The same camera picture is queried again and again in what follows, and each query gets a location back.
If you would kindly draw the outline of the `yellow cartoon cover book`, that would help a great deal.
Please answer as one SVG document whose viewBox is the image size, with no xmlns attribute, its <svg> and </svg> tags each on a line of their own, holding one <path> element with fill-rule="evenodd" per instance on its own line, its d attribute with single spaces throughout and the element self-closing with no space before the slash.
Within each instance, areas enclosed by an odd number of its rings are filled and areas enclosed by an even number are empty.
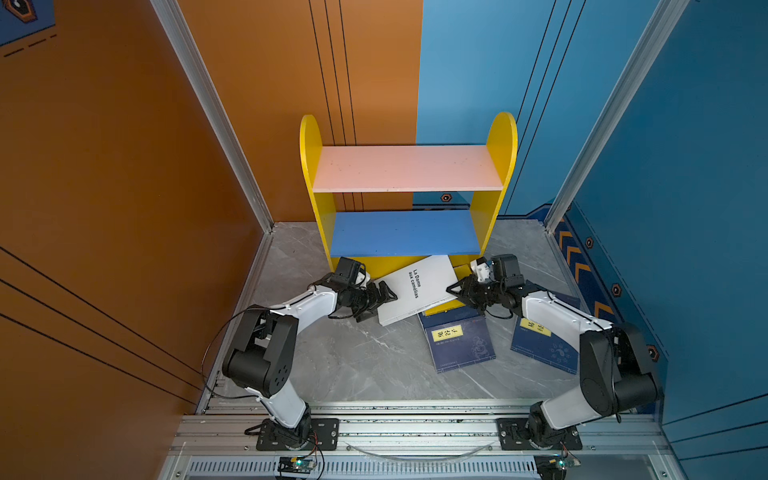
<svg viewBox="0 0 768 480">
<path fill-rule="evenodd" d="M 454 310 L 454 309 L 457 309 L 457 308 L 462 308 L 464 306 L 465 306 L 465 304 L 463 302 L 461 302 L 460 300 L 453 299 L 453 300 L 448 301 L 446 303 L 443 303 L 443 304 L 440 304 L 440 305 L 437 305 L 435 307 L 432 307 L 432 308 L 429 308 L 429 309 L 425 310 L 423 312 L 423 315 L 424 316 L 433 316 L 433 315 L 441 314 L 441 313 L 444 313 L 444 312 L 447 312 L 447 311 L 450 311 L 450 310 Z"/>
</svg>

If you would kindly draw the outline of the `white La Dame book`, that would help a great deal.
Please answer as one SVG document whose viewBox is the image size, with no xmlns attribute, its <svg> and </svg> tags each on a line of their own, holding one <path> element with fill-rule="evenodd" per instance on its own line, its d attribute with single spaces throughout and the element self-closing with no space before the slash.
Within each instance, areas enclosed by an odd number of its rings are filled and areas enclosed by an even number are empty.
<svg viewBox="0 0 768 480">
<path fill-rule="evenodd" d="M 447 288 L 457 281 L 447 255 L 433 255 L 383 277 L 384 283 L 397 299 L 377 309 L 378 321 L 389 326 L 430 308 L 451 301 L 454 296 Z"/>
</svg>

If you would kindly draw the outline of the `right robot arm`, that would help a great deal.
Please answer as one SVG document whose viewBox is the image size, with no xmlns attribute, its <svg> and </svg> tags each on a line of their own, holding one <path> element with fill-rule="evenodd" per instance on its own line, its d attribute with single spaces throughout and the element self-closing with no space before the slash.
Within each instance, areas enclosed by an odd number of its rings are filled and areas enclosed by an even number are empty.
<svg viewBox="0 0 768 480">
<path fill-rule="evenodd" d="M 526 437 L 540 447 L 553 444 L 578 424 L 618 417 L 662 396 L 640 329 L 592 316 L 525 279 L 513 254 L 471 262 L 470 274 L 449 285 L 446 292 L 481 312 L 500 304 L 576 349 L 578 385 L 530 407 Z"/>
</svg>

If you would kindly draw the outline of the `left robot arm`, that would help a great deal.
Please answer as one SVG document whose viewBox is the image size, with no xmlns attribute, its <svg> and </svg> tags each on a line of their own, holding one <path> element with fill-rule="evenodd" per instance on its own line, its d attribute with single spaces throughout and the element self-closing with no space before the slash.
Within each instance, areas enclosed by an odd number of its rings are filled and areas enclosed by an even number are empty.
<svg viewBox="0 0 768 480">
<path fill-rule="evenodd" d="M 277 306 L 246 309 L 222 361 L 222 373 L 258 399 L 272 425 L 303 439 L 311 427 L 310 407 L 290 383 L 299 334 L 323 318 L 336 319 L 338 309 L 348 309 L 348 316 L 360 322 L 397 299 L 385 281 L 370 280 L 364 264 L 343 257 L 305 293 Z"/>
</svg>

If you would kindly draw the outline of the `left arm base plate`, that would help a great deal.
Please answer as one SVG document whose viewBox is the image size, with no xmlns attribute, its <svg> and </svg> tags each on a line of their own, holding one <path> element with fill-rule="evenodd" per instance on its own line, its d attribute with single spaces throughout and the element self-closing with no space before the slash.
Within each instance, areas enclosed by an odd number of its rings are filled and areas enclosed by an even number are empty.
<svg viewBox="0 0 768 480">
<path fill-rule="evenodd" d="M 304 418 L 297 427 L 287 428 L 266 419 L 259 425 L 257 451 L 311 450 L 335 451 L 339 439 L 338 418 Z"/>
</svg>

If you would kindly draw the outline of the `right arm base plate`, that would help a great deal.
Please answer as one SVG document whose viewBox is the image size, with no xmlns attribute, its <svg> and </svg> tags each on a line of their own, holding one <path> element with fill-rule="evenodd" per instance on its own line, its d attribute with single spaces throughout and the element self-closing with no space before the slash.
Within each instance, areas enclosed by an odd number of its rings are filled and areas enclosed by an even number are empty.
<svg viewBox="0 0 768 480">
<path fill-rule="evenodd" d="M 536 418 L 499 418 L 496 427 L 501 448 L 505 451 L 583 449 L 575 426 L 553 429 Z"/>
</svg>

